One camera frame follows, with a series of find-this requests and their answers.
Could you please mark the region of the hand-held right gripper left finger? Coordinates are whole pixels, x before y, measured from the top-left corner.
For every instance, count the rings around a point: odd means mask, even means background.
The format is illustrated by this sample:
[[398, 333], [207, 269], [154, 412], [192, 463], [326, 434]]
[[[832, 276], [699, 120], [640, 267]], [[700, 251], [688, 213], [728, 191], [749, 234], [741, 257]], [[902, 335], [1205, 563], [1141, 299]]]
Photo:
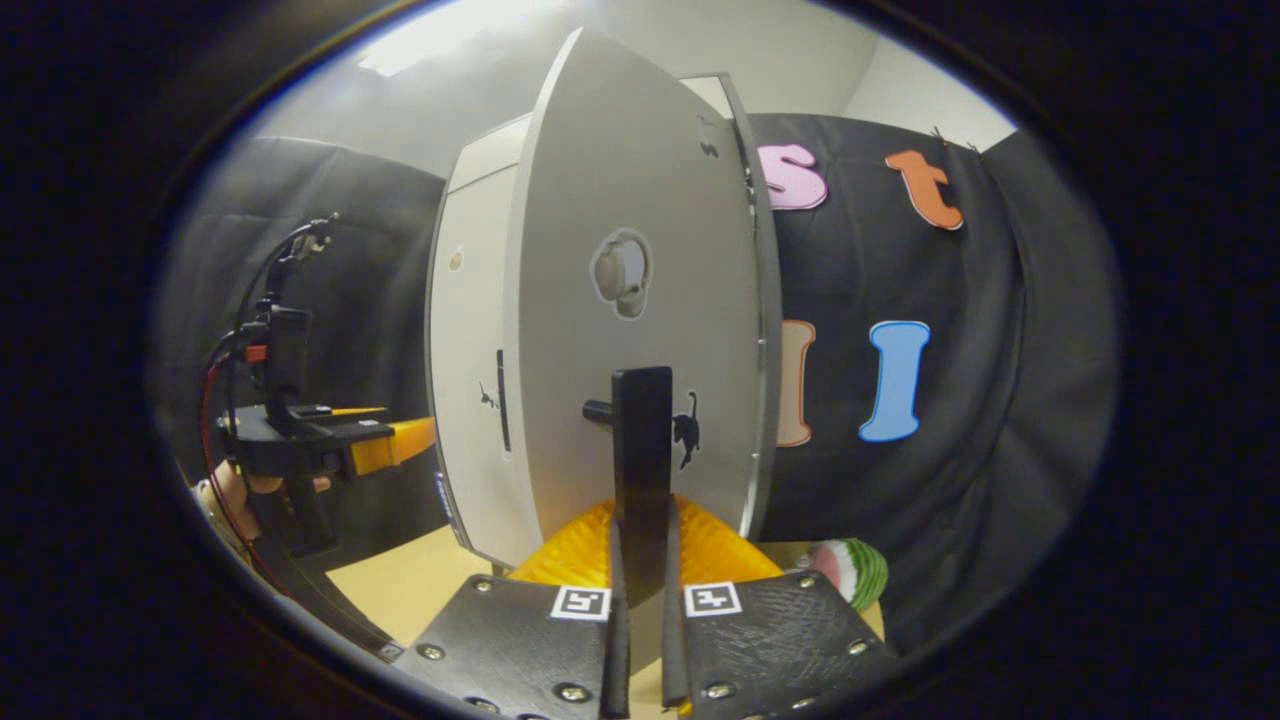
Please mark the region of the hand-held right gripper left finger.
[[468, 577], [396, 669], [499, 717], [627, 717], [628, 615], [616, 541], [605, 500], [509, 574]]

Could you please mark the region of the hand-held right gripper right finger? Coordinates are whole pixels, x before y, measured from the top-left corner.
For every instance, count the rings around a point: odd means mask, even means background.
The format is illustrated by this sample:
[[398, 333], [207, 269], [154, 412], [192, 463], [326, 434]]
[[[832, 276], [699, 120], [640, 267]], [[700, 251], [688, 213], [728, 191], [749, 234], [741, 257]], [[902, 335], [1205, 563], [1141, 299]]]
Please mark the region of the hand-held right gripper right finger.
[[863, 705], [899, 667], [827, 577], [780, 570], [680, 497], [666, 570], [662, 702], [682, 719], [817, 719]]

